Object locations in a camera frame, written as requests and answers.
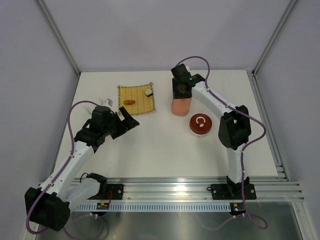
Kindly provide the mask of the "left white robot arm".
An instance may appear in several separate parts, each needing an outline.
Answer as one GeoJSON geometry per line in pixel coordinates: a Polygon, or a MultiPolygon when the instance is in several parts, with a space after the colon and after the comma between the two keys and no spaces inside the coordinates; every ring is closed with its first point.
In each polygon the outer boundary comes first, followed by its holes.
{"type": "Polygon", "coordinates": [[[30,187],[25,195],[26,228],[35,235],[30,222],[54,231],[60,231],[69,220],[71,212],[89,199],[110,198],[112,191],[108,179],[97,173],[90,173],[82,182],[70,189],[71,183],[105,142],[106,137],[116,139],[139,126],[124,107],[120,107],[124,119],[106,105],[97,105],[91,117],[76,133],[71,134],[71,150],[59,167],[37,188],[30,187]]]}

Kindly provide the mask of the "pink lunch box lid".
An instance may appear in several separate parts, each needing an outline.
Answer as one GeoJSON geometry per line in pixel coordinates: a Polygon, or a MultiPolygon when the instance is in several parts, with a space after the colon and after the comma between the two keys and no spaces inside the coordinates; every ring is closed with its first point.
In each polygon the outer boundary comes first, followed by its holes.
{"type": "Polygon", "coordinates": [[[189,111],[192,98],[174,98],[171,103],[171,111],[189,111]]]}

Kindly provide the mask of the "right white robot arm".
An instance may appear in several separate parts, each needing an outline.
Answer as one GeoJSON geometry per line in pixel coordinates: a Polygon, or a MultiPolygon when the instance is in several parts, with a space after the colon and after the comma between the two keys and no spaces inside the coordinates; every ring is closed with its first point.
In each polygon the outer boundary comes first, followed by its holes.
{"type": "Polygon", "coordinates": [[[226,184],[222,185],[220,194],[231,199],[239,198],[250,184],[242,156],[242,148],[252,133],[250,120],[246,117],[248,108],[224,99],[210,89],[206,78],[200,74],[192,75],[183,63],[172,68],[171,73],[174,100],[197,99],[219,119],[218,139],[226,148],[228,159],[226,184]]]}

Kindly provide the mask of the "red round bowl lid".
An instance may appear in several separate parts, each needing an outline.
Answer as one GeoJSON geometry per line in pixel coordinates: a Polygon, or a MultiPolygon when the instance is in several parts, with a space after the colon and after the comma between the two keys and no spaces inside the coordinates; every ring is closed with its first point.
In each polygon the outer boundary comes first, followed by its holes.
{"type": "Polygon", "coordinates": [[[212,128],[212,126],[212,119],[204,113],[194,114],[189,120],[189,127],[195,132],[200,133],[207,131],[212,128]]]}

